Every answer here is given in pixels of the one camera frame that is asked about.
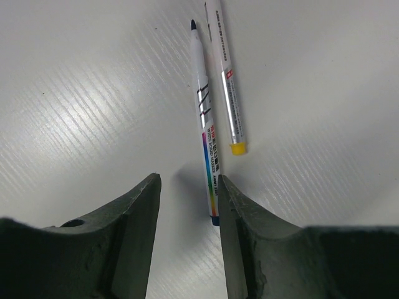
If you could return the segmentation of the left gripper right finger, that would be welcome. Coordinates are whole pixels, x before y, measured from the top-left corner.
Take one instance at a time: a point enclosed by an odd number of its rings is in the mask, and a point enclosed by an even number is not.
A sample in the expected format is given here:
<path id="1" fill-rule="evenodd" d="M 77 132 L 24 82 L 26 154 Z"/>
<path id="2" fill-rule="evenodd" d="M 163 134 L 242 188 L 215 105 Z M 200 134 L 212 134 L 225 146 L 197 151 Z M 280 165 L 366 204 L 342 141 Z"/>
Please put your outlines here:
<path id="1" fill-rule="evenodd" d="M 229 298 L 397 298 L 398 227 L 298 227 L 218 179 Z"/>

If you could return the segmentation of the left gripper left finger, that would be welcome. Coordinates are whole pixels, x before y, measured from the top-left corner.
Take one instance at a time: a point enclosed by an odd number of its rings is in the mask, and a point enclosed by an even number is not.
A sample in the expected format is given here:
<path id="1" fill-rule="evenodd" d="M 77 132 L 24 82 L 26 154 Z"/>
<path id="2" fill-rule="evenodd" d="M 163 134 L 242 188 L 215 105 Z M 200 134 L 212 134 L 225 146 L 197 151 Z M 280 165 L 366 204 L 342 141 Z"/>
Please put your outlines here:
<path id="1" fill-rule="evenodd" d="M 56 227 L 1 219 L 2 298 L 145 298 L 161 177 Z"/>

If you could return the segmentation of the dark blue pen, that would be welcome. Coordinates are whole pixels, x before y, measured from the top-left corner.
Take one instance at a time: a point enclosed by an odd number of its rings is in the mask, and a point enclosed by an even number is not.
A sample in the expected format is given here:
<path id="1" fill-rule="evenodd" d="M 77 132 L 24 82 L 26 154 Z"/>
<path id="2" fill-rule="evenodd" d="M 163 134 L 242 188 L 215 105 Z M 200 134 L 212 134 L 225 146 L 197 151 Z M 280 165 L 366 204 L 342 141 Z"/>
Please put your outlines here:
<path id="1" fill-rule="evenodd" d="M 203 45 L 195 20 L 190 21 L 190 54 L 195 96 L 196 117 L 199 124 L 207 201 L 212 225 L 219 226 L 218 178 L 220 164 L 216 142 L 216 128 L 209 93 Z"/>

